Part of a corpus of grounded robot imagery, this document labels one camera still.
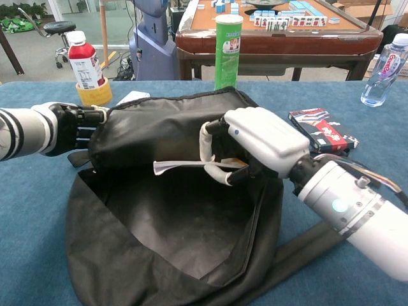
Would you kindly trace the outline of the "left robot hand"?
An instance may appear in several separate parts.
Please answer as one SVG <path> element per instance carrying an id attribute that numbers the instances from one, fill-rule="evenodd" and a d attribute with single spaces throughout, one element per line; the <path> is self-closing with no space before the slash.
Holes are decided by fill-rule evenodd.
<path id="1" fill-rule="evenodd" d="M 96 105 L 52 103 L 49 109 L 56 119 L 56 123 L 53 123 L 52 141 L 44 152 L 49 157 L 87 149 L 95 129 L 108 118 L 108 108 Z"/>

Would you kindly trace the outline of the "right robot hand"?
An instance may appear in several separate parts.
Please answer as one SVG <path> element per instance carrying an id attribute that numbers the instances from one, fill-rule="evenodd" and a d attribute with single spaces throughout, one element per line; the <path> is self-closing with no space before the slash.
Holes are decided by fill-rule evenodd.
<path id="1" fill-rule="evenodd" d="M 235 171 L 224 171 L 212 153 L 213 138 L 224 133 L 250 155 L 248 164 Z M 262 107 L 229 110 L 220 119 L 205 122 L 200 128 L 199 145 L 206 173 L 227 186 L 254 177 L 264 168 L 286 179 L 298 160 L 310 153 L 306 136 Z"/>

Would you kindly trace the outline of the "black fabric backpack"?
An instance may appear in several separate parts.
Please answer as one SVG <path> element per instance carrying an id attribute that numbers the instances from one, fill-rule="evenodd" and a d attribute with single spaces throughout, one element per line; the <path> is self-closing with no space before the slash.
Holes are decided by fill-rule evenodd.
<path id="1" fill-rule="evenodd" d="M 199 131 L 253 106 L 228 87 L 116 106 L 91 136 L 66 212 L 66 254 L 84 306 L 244 306 L 342 242 L 320 222 L 277 246 L 282 180 L 257 168 L 228 187 L 197 161 Z"/>

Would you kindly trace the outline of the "white paperback book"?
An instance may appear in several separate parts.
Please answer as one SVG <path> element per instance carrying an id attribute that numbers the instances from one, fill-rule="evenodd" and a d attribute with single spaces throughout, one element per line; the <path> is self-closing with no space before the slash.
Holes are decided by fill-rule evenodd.
<path id="1" fill-rule="evenodd" d="M 218 166 L 220 168 L 239 169 L 247 166 L 247 163 L 237 158 L 222 159 L 217 161 L 154 161 L 153 172 L 154 175 L 159 176 L 164 172 L 178 167 L 204 167 L 205 165 Z"/>

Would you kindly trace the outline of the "yellow tape roll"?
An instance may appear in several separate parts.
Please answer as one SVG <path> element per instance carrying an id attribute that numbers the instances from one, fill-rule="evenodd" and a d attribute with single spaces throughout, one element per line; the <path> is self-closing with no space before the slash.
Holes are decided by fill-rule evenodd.
<path id="1" fill-rule="evenodd" d="M 85 106 L 103 106 L 111 102 L 113 98 L 112 90 L 107 78 L 104 83 L 94 89 L 82 89 L 78 83 L 75 85 L 80 100 Z"/>

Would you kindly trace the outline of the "black red card box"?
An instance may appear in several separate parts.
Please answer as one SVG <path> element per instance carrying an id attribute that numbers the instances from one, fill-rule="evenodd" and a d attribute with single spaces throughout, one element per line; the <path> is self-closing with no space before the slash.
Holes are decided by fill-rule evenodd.
<path id="1" fill-rule="evenodd" d="M 288 113 L 288 119 L 309 139 L 316 153 L 348 154 L 359 144 L 359 140 L 324 108 L 292 111 Z"/>

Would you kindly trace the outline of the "red drink bottle white cap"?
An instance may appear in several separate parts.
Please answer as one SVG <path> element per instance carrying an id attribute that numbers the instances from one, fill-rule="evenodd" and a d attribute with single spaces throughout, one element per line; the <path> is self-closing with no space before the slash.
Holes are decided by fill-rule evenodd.
<path id="1" fill-rule="evenodd" d="M 68 59 L 81 89 L 95 89 L 105 82 L 96 49 L 88 42 L 83 31 L 71 31 Z"/>

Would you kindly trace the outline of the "green chip can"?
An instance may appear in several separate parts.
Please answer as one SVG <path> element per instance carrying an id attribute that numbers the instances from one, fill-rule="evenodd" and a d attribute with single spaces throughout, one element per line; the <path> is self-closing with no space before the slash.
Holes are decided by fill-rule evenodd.
<path id="1" fill-rule="evenodd" d="M 215 18 L 215 90 L 237 86 L 243 17 L 223 14 Z"/>

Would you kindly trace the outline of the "blue felt tablecloth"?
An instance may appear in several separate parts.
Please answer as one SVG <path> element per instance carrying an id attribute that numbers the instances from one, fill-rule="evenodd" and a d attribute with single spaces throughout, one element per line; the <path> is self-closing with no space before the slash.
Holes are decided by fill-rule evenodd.
<path id="1" fill-rule="evenodd" d="M 240 82 L 282 118 L 325 108 L 358 139 L 351 157 L 408 193 L 408 81 L 377 108 L 363 82 Z M 77 172 L 65 156 L 0 163 L 0 306 L 80 306 L 65 254 L 66 202 Z M 408 283 L 388 277 L 349 243 L 317 258 L 251 306 L 408 306 Z"/>

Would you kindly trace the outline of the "brown mahjong table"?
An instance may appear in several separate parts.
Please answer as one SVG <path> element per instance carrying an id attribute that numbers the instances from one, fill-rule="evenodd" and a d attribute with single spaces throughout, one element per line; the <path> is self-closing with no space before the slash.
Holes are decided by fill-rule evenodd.
<path id="1" fill-rule="evenodd" d="M 278 69 L 294 68 L 298 80 L 302 68 L 336 67 L 348 70 L 347 80 L 361 80 L 383 38 L 382 32 L 323 0 L 303 0 L 338 24 L 324 27 L 293 27 L 268 32 L 243 16 L 239 73 L 273 75 Z M 180 77 L 192 78 L 192 69 L 215 64 L 217 13 L 211 0 L 191 0 L 176 33 Z"/>

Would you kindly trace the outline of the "black round stool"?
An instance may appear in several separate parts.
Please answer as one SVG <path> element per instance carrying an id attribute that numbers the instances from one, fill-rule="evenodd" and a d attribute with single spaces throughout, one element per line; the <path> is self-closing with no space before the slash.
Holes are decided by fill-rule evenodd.
<path id="1" fill-rule="evenodd" d="M 17 9 L 28 21 L 34 21 L 22 8 L 18 7 Z M 37 25 L 35 25 L 34 28 L 37 33 L 44 38 L 49 38 L 55 34 L 61 37 L 64 46 L 55 51 L 55 65 L 58 69 L 61 69 L 62 63 L 59 61 L 59 58 L 61 58 L 64 63 L 69 61 L 67 57 L 69 52 L 69 43 L 66 33 L 74 31 L 76 29 L 76 24 L 71 21 L 54 21 L 45 24 L 43 26 L 44 31 L 42 31 Z"/>

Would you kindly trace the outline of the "blue robot stand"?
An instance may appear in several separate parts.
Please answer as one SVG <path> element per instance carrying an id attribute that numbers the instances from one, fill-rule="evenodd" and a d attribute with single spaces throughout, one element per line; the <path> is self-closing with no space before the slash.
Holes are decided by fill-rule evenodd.
<path id="1" fill-rule="evenodd" d="M 169 37 L 168 0 L 131 0 L 142 13 L 133 30 L 129 50 L 136 79 L 178 80 L 180 67 L 175 42 Z"/>

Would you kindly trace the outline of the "green fabric heap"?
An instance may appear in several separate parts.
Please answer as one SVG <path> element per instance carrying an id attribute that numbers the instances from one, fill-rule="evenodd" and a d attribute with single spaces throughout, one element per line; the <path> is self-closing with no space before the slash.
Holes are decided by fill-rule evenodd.
<path id="1" fill-rule="evenodd" d="M 41 22 L 34 20 L 30 22 L 24 18 L 4 18 L 0 20 L 1 29 L 6 34 L 22 33 L 34 30 L 34 26 L 39 26 Z"/>

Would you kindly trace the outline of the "white-faced mahjong tile row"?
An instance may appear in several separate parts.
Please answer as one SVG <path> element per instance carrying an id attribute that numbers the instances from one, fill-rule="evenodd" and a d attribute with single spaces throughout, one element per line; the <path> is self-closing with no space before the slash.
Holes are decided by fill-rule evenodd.
<path id="1" fill-rule="evenodd" d="M 324 27 L 328 23 L 327 16 L 254 16 L 251 15 L 249 20 L 258 27 L 270 27 L 282 24 L 286 27 Z"/>

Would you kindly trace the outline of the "short blue-backed mahjong tile stack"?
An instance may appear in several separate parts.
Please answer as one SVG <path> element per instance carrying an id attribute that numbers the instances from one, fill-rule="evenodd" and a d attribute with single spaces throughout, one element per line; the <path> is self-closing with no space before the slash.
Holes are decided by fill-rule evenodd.
<path id="1" fill-rule="evenodd" d="M 210 5 L 217 14 L 230 13 L 238 15 L 239 13 L 239 4 L 235 0 L 211 0 Z"/>

